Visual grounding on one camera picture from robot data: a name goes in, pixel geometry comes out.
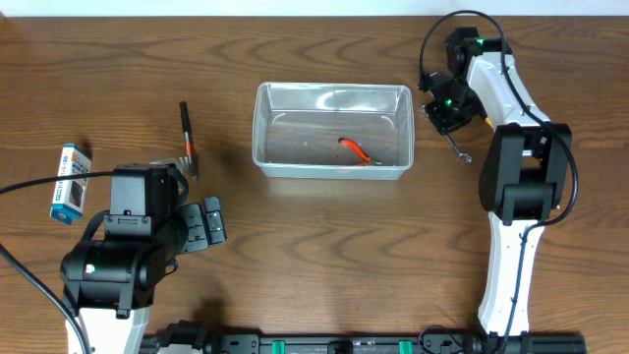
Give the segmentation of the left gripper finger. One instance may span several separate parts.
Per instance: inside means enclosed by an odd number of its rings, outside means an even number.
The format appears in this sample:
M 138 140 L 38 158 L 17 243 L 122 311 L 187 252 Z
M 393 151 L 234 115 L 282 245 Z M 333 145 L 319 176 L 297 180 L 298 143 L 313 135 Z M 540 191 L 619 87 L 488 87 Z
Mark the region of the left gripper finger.
M 204 251 L 209 247 L 204 211 L 200 204 L 180 208 L 180 216 L 186 223 L 182 251 Z
M 220 201 L 216 197 L 203 200 L 209 243 L 225 243 L 227 234 L 222 217 Z

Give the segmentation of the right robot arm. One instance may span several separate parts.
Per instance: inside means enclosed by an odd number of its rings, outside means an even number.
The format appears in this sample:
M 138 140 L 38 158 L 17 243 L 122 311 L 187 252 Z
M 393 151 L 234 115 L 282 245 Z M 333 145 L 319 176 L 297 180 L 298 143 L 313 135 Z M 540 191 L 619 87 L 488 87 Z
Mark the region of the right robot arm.
M 478 322 L 488 337 L 521 336 L 530 329 L 537 246 L 563 194 L 571 131 L 537 108 L 501 38 L 457 28 L 447 36 L 445 49 L 447 72 L 422 78 L 420 89 L 433 97 L 424 112 L 442 136 L 475 117 L 493 130 L 479 179 L 491 241 Z

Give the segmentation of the red handled pliers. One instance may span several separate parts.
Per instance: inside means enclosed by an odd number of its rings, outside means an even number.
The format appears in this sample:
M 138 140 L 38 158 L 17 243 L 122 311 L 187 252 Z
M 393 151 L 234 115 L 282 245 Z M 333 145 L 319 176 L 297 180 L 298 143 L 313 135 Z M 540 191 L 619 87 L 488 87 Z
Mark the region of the red handled pliers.
M 366 154 L 363 149 L 353 140 L 347 138 L 339 138 L 338 143 L 341 146 L 351 149 L 362 161 L 358 163 L 358 166 L 380 166 L 381 161 L 374 159 L 370 155 Z

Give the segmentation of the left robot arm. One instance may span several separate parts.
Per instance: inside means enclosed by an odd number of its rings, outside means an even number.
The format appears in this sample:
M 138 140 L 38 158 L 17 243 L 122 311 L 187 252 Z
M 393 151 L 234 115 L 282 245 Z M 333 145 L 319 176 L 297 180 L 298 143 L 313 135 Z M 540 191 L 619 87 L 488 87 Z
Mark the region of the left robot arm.
M 139 353 L 156 285 L 177 258 L 226 242 L 220 201 L 154 215 L 104 213 L 104 237 L 86 231 L 61 263 L 64 303 L 93 353 Z

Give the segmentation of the silver offset wrench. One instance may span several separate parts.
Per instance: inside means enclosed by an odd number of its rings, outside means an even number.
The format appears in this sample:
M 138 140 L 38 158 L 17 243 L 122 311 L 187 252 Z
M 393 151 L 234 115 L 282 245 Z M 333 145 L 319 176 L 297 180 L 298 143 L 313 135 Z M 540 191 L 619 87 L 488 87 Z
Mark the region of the silver offset wrench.
M 462 151 L 450 137 L 451 132 L 461 127 L 459 115 L 452 113 L 447 106 L 438 101 L 423 105 L 421 112 L 429 118 L 429 121 L 433 124 L 436 131 L 445 138 L 448 144 L 454 149 L 457 157 L 465 163 L 471 164 L 473 158 L 467 152 Z

